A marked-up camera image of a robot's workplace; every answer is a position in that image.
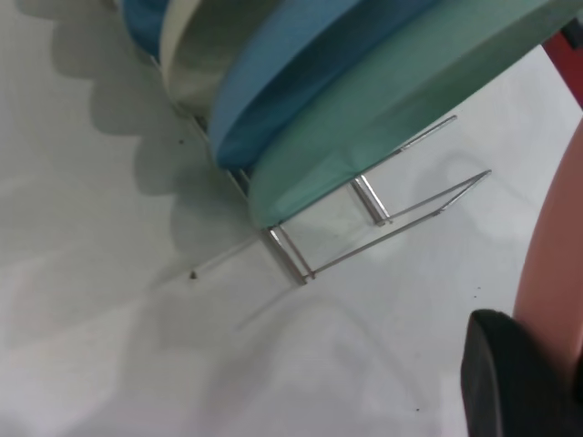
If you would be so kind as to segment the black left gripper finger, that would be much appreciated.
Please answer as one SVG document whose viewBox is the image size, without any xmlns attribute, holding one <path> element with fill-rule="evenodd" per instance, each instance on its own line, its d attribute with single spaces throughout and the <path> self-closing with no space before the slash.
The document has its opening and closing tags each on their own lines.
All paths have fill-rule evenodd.
<svg viewBox="0 0 583 437">
<path fill-rule="evenodd" d="M 566 383 L 533 338 L 495 310 L 470 314 L 460 368 L 470 436 L 580 436 L 582 363 Z"/>
</svg>

